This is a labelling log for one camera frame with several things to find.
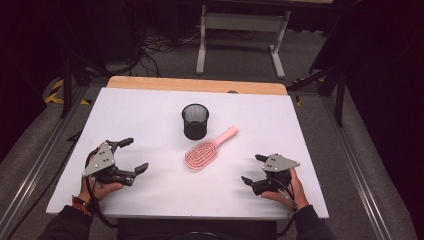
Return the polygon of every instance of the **white stand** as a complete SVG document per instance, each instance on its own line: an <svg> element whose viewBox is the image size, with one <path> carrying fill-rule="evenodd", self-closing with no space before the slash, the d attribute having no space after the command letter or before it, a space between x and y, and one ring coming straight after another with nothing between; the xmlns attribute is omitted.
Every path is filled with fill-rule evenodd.
<svg viewBox="0 0 424 240"><path fill-rule="evenodd" d="M196 74L201 75L205 69L206 58L206 29L226 29L258 32L276 32L277 39L274 45L270 46L271 57L275 70L279 78L284 78L284 70L278 54L284 33L289 21L290 12L284 16L256 16L242 14L222 14L207 13L206 6L202 6L202 16L200 18L200 46L197 57Z"/></svg>

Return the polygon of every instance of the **white tabletop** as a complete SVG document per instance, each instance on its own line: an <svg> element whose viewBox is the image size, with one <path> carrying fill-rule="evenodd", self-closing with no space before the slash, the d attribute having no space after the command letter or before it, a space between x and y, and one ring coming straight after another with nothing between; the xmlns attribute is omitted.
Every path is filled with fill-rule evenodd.
<svg viewBox="0 0 424 240"><path fill-rule="evenodd" d="M206 139L232 125L239 128L221 144L216 159L201 171L184 163L185 153L199 141L183 134L182 109L200 103L209 109ZM278 153L301 163L297 173L308 201L320 218L328 211L289 96L156 91L103 88L84 131L47 207L56 214L80 190L80 177L89 152L105 140L134 138L118 148L121 170L149 162L132 187L114 192L100 205L110 217L255 219L289 218L279 203L255 196L241 176L265 178L255 154Z"/></svg>

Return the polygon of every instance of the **robotic hand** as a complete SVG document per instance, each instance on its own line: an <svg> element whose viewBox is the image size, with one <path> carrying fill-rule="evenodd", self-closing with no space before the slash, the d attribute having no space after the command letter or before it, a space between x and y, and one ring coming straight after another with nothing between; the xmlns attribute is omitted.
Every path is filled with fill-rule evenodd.
<svg viewBox="0 0 424 240"><path fill-rule="evenodd" d="M123 148L133 142L133 138L127 138L119 142L106 140L88 155L86 168L82 176L94 177L97 182L104 184L118 182L126 186L132 186L135 177L145 172L149 163L136 167L134 172L122 171L115 166L114 153L118 147Z"/></svg>
<svg viewBox="0 0 424 240"><path fill-rule="evenodd" d="M279 192L286 198L290 197L294 200L294 196L289 191L288 186L291 182L290 168L300 166L299 162L290 160L278 154L273 154L268 157L255 155L258 161L264 162L262 170L266 173L266 178L257 182L251 179L241 177L243 182L252 187L255 195L260 195L265 191Z"/></svg>

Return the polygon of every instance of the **hairbrush handle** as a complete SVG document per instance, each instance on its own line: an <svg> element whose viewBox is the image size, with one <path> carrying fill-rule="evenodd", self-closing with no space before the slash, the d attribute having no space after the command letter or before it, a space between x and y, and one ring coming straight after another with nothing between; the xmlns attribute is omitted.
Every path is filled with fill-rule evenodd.
<svg viewBox="0 0 424 240"><path fill-rule="evenodd" d="M221 136L214 140L216 146L229 139L230 137L236 135L238 133L238 128L236 126L230 127L227 131L225 131Z"/></svg>

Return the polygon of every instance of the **pen holder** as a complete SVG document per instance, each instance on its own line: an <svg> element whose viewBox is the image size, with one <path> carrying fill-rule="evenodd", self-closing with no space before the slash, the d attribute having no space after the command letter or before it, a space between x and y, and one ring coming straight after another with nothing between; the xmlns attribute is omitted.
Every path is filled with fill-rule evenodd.
<svg viewBox="0 0 424 240"><path fill-rule="evenodd" d="M200 140L206 136L209 118L208 109L198 103L186 106L182 111L184 135L191 140Z"/></svg>

